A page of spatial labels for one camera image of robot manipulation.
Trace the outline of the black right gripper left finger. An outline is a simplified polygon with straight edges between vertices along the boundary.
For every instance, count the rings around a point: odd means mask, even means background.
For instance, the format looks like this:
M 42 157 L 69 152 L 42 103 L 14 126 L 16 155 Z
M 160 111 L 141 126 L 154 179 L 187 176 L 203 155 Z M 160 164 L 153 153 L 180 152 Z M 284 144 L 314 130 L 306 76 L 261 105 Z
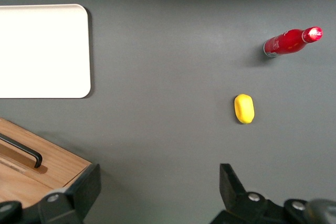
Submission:
M 55 189 L 25 208 L 22 223 L 83 223 L 100 192 L 100 165 L 91 164 L 68 188 Z

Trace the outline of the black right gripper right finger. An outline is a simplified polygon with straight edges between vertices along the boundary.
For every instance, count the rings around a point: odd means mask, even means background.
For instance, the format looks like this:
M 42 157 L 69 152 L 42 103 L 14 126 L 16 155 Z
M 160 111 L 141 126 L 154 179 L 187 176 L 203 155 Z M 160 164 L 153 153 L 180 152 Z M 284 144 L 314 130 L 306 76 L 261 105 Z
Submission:
M 230 164 L 219 166 L 219 191 L 225 209 L 211 223 L 307 223 L 307 202 L 286 200 L 279 206 L 263 195 L 247 191 Z

